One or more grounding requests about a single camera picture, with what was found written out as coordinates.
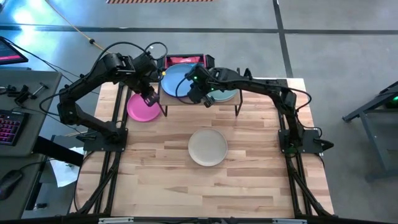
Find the computer monitor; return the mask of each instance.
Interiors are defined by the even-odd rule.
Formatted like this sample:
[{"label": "computer monitor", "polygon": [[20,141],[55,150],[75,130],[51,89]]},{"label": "computer monitor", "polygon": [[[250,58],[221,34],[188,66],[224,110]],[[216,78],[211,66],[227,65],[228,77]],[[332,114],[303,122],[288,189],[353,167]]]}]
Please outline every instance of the computer monitor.
[{"label": "computer monitor", "polygon": [[0,65],[28,62],[28,59],[0,37]]}]

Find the plate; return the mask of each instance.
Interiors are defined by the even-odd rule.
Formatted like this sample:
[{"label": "plate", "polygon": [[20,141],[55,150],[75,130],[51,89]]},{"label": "plate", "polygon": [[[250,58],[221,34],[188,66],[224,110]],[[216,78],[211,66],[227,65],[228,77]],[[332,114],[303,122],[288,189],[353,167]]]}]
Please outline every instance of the plate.
[{"label": "plate", "polygon": [[228,101],[237,94],[238,90],[225,90],[224,93],[220,90],[212,91],[208,96],[212,96],[217,102]]},{"label": "plate", "polygon": [[[170,96],[175,96],[175,89],[180,81],[185,77],[185,74],[192,69],[189,64],[177,64],[173,65],[166,70],[166,75],[161,81],[163,90]],[[184,97],[188,95],[191,90],[192,81],[184,80],[178,88],[178,97]]]},{"label": "plate", "polygon": [[127,103],[127,113],[136,121],[147,122],[152,121],[160,114],[160,107],[157,103],[147,106],[141,95],[134,94]]},{"label": "plate", "polygon": [[205,128],[192,134],[188,142],[188,152],[197,164],[215,166],[225,159],[228,145],[219,131]]}]

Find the pink plate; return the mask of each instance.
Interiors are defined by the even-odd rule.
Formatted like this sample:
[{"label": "pink plate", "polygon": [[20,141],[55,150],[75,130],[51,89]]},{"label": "pink plate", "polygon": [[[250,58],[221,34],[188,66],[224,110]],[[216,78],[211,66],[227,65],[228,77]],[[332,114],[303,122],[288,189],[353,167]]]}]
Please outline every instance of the pink plate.
[{"label": "pink plate", "polygon": [[160,107],[158,104],[149,107],[140,95],[134,94],[127,103],[127,113],[136,121],[152,121],[160,114]]}]

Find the desk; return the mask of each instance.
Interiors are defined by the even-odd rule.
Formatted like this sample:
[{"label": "desk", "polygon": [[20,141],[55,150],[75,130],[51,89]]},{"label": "desk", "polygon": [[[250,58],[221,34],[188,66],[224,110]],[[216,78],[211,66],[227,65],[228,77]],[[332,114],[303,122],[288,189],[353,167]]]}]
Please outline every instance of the desk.
[{"label": "desk", "polygon": [[[305,90],[303,79],[288,79],[288,84]],[[97,118],[111,120],[117,89],[112,83],[102,86]],[[307,101],[304,94],[297,96],[298,106]],[[268,96],[244,91],[243,100],[238,117],[231,106],[174,106],[166,118],[159,116],[149,123],[128,118],[129,136],[112,216],[293,217],[286,163],[277,140],[277,110]],[[301,109],[299,116],[304,125],[313,125],[309,107]],[[191,135],[208,127],[219,130],[228,141],[228,155],[215,167],[199,166],[188,154]],[[94,153],[81,170],[80,206],[98,185],[103,157],[103,152]],[[333,213],[321,161],[314,155],[302,157],[309,189]],[[300,190],[298,197],[304,211]]]},{"label": "desk", "polygon": [[[48,90],[44,90],[38,94],[36,100],[27,100],[24,105],[33,110],[39,110],[39,102],[44,98],[52,95],[57,90],[61,74],[58,72],[39,72],[39,71],[13,71],[1,70],[0,83],[1,85],[13,85],[18,90],[25,84],[30,91],[35,91],[39,88],[40,82],[49,86]],[[17,105],[13,98],[6,95],[0,96],[0,109],[11,110]],[[51,100],[43,104],[43,108],[48,110],[50,108]],[[33,149],[36,138],[40,133],[43,125],[45,115],[42,113],[26,111],[30,113],[29,120],[24,127],[23,132],[14,147],[0,145],[0,151],[18,150],[19,147],[29,147]],[[13,169],[19,169],[24,165],[33,162],[41,162],[45,156],[40,154],[23,155],[25,157],[1,157],[0,153],[0,178]],[[20,219],[25,209],[33,185],[36,183],[39,174],[40,164],[32,165],[23,170],[24,177],[18,183],[13,193],[6,200],[0,200],[0,220]]]}]

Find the yellow cable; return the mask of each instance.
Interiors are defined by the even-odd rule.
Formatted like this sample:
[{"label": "yellow cable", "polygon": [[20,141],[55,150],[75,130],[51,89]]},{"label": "yellow cable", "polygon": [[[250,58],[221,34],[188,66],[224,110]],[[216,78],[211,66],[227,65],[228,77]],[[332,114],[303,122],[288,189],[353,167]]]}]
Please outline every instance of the yellow cable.
[{"label": "yellow cable", "polygon": [[[93,40],[93,39],[89,38],[86,34],[84,34],[82,31],[80,31],[79,29],[77,29],[72,23],[70,23],[70,22],[67,20],[67,18],[65,18],[62,14],[60,14],[53,6],[49,3],[49,0],[45,0],[45,2],[46,2],[46,3],[47,3],[47,4],[60,16],[60,17],[62,17],[67,23],[69,23],[69,25],[72,26],[77,32],[79,32],[81,35],[83,35],[84,37],[86,37],[88,41]],[[94,44],[97,48],[101,49],[102,51],[104,50],[104,48],[101,47],[100,45],[98,45],[96,42],[93,42],[93,44]]]}]

